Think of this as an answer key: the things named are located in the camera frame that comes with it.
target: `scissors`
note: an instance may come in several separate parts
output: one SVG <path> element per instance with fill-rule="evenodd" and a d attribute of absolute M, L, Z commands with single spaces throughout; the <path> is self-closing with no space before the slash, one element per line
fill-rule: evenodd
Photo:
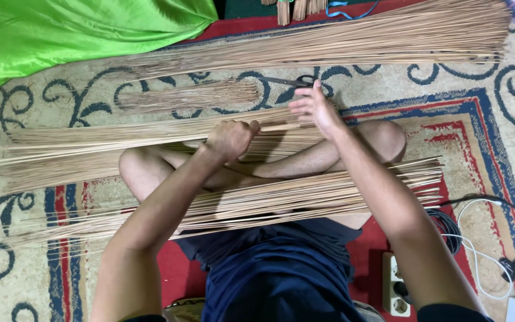
<path fill-rule="evenodd" d="M 296 88 L 303 88 L 303 87 L 312 88 L 313 82 L 315 81 L 316 78 L 315 78 L 315 76 L 312 76 L 312 75 L 301 75 L 301 76 L 297 77 L 297 80 L 283 80 L 281 78 L 273 78 L 273 77 L 257 77 L 257 79 L 263 80 L 263 81 L 270 81 L 270 82 L 278 83 L 278 84 L 290 85 L 290 86 L 294 86 Z"/>

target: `green satin fabric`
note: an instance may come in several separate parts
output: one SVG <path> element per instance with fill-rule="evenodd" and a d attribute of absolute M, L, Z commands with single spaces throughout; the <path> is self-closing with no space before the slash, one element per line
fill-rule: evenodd
<path fill-rule="evenodd" d="M 212 0 L 0 0 L 0 85 L 65 62 L 149 52 L 217 19 Z"/>

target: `navy blue shorts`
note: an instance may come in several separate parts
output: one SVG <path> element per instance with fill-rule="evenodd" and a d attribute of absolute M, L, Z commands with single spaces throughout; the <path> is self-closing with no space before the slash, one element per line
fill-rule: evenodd
<path fill-rule="evenodd" d="M 350 267 L 349 271 L 352 275 L 353 268 L 345 245 L 359 237 L 362 231 L 362 229 L 350 229 L 328 218 L 314 218 L 254 228 L 220 231 L 180 238 L 175 241 L 189 260 L 198 260 L 201 263 L 202 270 L 209 271 L 226 257 L 243 252 L 269 238 L 293 237 L 303 240 L 311 247 L 341 262 L 344 267 Z"/>

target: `black cable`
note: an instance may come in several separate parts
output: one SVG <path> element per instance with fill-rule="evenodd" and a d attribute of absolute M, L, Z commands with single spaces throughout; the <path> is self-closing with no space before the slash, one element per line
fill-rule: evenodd
<path fill-rule="evenodd" d="M 443 234 L 462 236 L 458 225 L 444 211 L 439 209 L 426 209 L 426 213 L 432 218 L 433 223 L 438 226 Z M 446 246 L 453 256 L 460 250 L 460 245 L 462 245 L 462 238 L 456 236 L 446 237 Z"/>
<path fill-rule="evenodd" d="M 474 200 L 474 199 L 488 199 L 488 200 L 491 200 L 491 201 L 499 201 L 501 202 L 503 205 L 506 205 L 510 208 L 513 208 L 515 210 L 515 205 L 508 202 L 507 200 L 505 199 L 502 199 L 500 197 L 497 197 L 497 196 L 493 196 L 493 195 L 467 195 L 467 196 L 464 196 L 460 199 L 455 199 L 455 200 L 449 200 L 447 202 L 443 202 L 440 204 L 440 206 L 446 206 L 446 205 L 452 205 L 454 203 L 459 203 L 459 202 L 463 202 L 463 201 L 469 201 L 469 200 Z"/>

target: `hand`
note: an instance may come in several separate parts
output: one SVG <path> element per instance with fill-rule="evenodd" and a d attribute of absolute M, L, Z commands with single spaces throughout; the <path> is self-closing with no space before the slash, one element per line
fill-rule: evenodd
<path fill-rule="evenodd" d="M 313 121 L 327 140 L 334 140 L 339 131 L 348 131 L 333 106 L 321 90 L 321 81 L 315 80 L 313 88 L 298 88 L 296 95 L 304 95 L 302 99 L 291 102 L 288 106 L 291 113 L 300 114 L 299 120 Z"/>
<path fill-rule="evenodd" d="M 224 162 L 235 161 L 248 150 L 250 142 L 259 133 L 258 121 L 221 121 L 206 140 L 205 146 Z"/>

